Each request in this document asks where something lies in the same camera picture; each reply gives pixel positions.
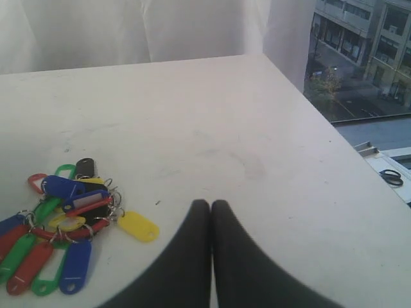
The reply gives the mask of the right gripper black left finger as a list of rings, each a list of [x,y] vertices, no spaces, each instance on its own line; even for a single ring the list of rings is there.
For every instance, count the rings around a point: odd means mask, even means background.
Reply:
[[[209,307],[211,209],[193,200],[181,226],[154,262],[102,307]]]

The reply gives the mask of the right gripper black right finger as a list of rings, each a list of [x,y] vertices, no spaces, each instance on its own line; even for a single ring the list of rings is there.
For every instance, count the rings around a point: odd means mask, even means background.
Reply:
[[[269,258],[225,200],[211,206],[211,232],[219,307],[338,306]]]

